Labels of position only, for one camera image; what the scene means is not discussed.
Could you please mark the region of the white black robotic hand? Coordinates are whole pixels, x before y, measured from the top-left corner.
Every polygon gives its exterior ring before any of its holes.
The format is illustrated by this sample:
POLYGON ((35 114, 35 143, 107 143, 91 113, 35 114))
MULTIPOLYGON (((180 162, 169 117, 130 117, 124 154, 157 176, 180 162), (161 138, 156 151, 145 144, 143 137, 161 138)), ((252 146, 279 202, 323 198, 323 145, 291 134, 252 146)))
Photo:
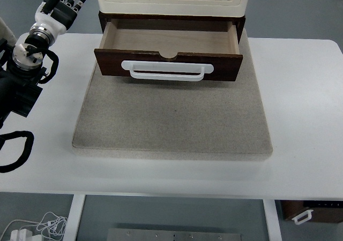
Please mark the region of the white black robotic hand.
POLYGON ((34 28, 42 28, 50 35, 62 35, 74 23, 77 12, 79 11, 86 0, 80 0, 74 6, 74 10, 60 0, 46 0, 42 2, 35 13, 34 28))

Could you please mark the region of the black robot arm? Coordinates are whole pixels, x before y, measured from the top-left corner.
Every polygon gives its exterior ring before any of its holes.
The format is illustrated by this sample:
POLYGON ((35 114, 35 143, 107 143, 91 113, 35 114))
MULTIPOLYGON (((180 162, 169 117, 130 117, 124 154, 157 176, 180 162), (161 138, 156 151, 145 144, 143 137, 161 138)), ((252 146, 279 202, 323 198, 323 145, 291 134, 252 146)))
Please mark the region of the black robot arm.
POLYGON ((49 48, 74 23, 86 0, 43 0, 23 43, 1 38, 1 122, 13 112, 27 117, 42 84, 56 74, 58 56, 49 48))

